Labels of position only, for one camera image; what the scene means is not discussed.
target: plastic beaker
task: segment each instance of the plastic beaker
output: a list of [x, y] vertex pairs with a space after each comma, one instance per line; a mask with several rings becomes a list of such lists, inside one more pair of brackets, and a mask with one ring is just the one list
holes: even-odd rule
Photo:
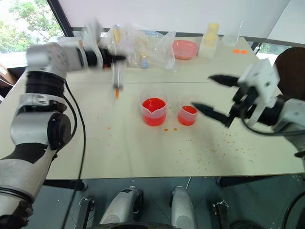
[[235, 25], [233, 25], [222, 38], [222, 43], [227, 46], [234, 46], [238, 42], [238, 37], [240, 33], [240, 29], [242, 27], [243, 20], [238, 21]]
[[178, 113], [178, 121], [182, 125], [193, 125], [198, 117], [197, 109], [191, 104], [194, 101], [193, 97], [186, 97], [180, 103], [180, 110]]
[[140, 94], [143, 121], [150, 126], [164, 123], [167, 111], [167, 95], [159, 87], [148, 88]]

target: red liquid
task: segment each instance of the red liquid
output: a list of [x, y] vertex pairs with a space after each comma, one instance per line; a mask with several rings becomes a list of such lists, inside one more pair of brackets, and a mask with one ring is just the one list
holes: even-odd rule
[[[155, 110], [161, 109], [165, 106], [165, 102], [162, 99], [158, 98], [150, 98], [143, 102], [143, 107], [147, 108], [150, 112], [154, 112]], [[166, 113], [160, 118], [149, 118], [142, 115], [143, 121], [147, 125], [158, 126], [161, 125], [166, 119]]]
[[151, 126], [159, 126], [161, 125], [165, 119], [166, 119], [166, 114], [163, 115], [162, 117], [160, 118], [149, 118], [149, 117], [146, 117], [144, 115], [142, 115], [142, 118], [143, 118], [143, 121], [147, 124], [147, 125], [151, 125]]
[[[192, 107], [192, 106], [183, 106], [182, 107], [185, 111], [191, 113], [191, 114], [195, 114], [197, 113], [197, 110], [196, 108]], [[180, 115], [178, 115], [178, 121], [182, 124], [182, 125], [193, 125], [195, 122], [196, 122], [196, 119], [195, 120], [192, 120], [192, 121], [188, 121], [188, 120], [185, 120], [184, 118], [182, 118]]]
[[197, 113], [197, 110], [196, 110], [195, 107], [192, 107], [192, 106], [183, 106], [182, 108], [183, 108], [183, 110], [187, 111], [188, 113], [191, 113], [191, 114]]

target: window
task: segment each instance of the window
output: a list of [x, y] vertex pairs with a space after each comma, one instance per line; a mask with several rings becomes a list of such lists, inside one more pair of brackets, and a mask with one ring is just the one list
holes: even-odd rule
[[273, 65], [275, 63], [275, 60], [278, 57], [278, 55], [281, 54], [282, 52], [284, 52], [286, 49], [289, 49], [289, 48], [291, 48], [291, 46], [263, 43], [256, 56], [259, 59], [268, 58], [271, 65]]
[[32, 44], [46, 43], [63, 33], [46, 0], [0, 0], [0, 62], [25, 62]]

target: caster wheel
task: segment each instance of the caster wheel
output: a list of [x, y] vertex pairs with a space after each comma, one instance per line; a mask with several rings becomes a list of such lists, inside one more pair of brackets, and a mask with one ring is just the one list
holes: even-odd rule
[[173, 190], [171, 191], [170, 202], [169, 202], [170, 207], [172, 207], [173, 195], [174, 195], [174, 193], [175, 193], [176, 188], [183, 188], [183, 187], [182, 187], [182, 186], [176, 186], [176, 187], [174, 187]]
[[144, 192], [142, 189], [138, 189], [138, 197], [135, 201], [132, 211], [132, 218], [134, 221], [139, 220], [143, 209], [143, 203], [144, 203]]

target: orange object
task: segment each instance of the orange object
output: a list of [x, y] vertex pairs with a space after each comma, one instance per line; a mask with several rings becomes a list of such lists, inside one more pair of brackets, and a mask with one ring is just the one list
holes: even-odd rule
[[119, 98], [119, 94], [120, 94], [120, 91], [119, 89], [115, 89], [115, 98], [118, 99]]

